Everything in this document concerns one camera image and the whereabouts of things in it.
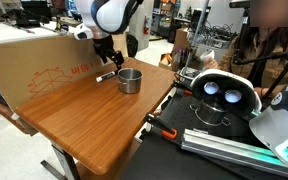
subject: person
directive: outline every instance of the person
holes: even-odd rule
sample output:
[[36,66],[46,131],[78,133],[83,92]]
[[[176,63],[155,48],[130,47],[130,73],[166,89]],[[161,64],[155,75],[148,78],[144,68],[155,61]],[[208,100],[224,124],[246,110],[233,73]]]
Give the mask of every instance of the person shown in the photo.
[[[241,37],[241,59],[256,59],[268,56],[271,53],[288,52],[288,27],[283,27],[283,25],[285,25],[285,20],[281,18],[283,13],[285,13],[285,10],[287,10],[288,13],[288,0],[257,1],[261,2],[259,2],[260,4],[256,7],[256,13],[252,14],[251,12],[250,14],[250,21],[252,21],[253,17],[253,25],[255,22],[256,27],[251,26],[252,22],[248,22],[245,34]],[[204,61],[204,67],[205,69],[216,68],[231,72],[250,80],[253,84],[254,91],[260,98],[263,98],[272,83],[283,71],[287,61],[283,59],[270,59],[246,65],[235,65],[232,58],[239,38],[240,37],[236,37],[232,40],[228,51],[219,63],[217,63],[215,59],[209,58]],[[287,84],[288,73],[283,77],[268,99],[274,98]]]

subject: wooden table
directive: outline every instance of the wooden table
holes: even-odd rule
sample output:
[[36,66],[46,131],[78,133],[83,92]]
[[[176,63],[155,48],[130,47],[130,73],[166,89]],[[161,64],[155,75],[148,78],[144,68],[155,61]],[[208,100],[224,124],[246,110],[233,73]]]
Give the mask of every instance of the wooden table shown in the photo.
[[143,73],[137,94],[118,90],[118,77],[79,80],[19,106],[16,113],[98,175],[105,174],[170,90],[174,72],[130,59]]

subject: pot handle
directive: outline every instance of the pot handle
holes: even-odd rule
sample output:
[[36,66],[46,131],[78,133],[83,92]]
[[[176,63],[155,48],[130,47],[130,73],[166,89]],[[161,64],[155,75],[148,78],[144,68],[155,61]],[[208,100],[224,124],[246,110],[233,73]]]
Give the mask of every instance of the pot handle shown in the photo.
[[222,124],[224,124],[225,126],[230,126],[230,125],[231,125],[231,121],[230,121],[229,119],[227,119],[227,117],[224,117],[224,118],[222,119]]
[[193,111],[198,111],[200,110],[200,105],[199,104],[191,104],[190,105],[190,109],[193,110]]

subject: cardboard box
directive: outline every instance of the cardboard box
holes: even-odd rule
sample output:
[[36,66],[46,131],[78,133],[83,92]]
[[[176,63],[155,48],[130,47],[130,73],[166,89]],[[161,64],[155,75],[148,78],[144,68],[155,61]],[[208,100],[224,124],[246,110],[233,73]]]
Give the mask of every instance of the cardboard box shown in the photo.
[[[113,39],[115,50],[127,57],[126,35]],[[92,40],[57,36],[0,44],[0,92],[14,110],[29,99],[96,73],[102,66]]]
[[161,62],[163,59],[166,58],[166,57],[165,57],[166,54],[162,54],[162,55],[161,55],[161,60],[160,60],[160,62],[158,63],[158,67],[176,72],[176,71],[178,70],[178,65],[179,65],[178,63],[174,63],[173,60],[171,60],[171,62],[170,62],[169,65],[166,65],[166,64],[164,64],[164,63]]
[[190,43],[187,40],[187,31],[185,29],[186,28],[181,28],[176,31],[173,51],[190,47]]
[[162,5],[162,11],[170,11],[172,9],[172,4],[165,4]]

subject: table leg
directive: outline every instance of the table leg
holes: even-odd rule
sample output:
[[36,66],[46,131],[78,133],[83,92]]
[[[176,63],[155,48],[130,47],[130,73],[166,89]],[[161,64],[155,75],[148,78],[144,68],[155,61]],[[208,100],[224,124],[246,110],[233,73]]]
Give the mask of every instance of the table leg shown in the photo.
[[65,175],[68,180],[80,180],[80,176],[78,174],[74,159],[71,155],[65,152],[60,146],[53,143],[52,147],[55,151],[55,154],[60,161]]
[[65,176],[63,176],[60,172],[57,171],[52,165],[50,165],[47,161],[43,160],[41,164],[48,170],[51,174],[53,174],[58,180],[67,180]]

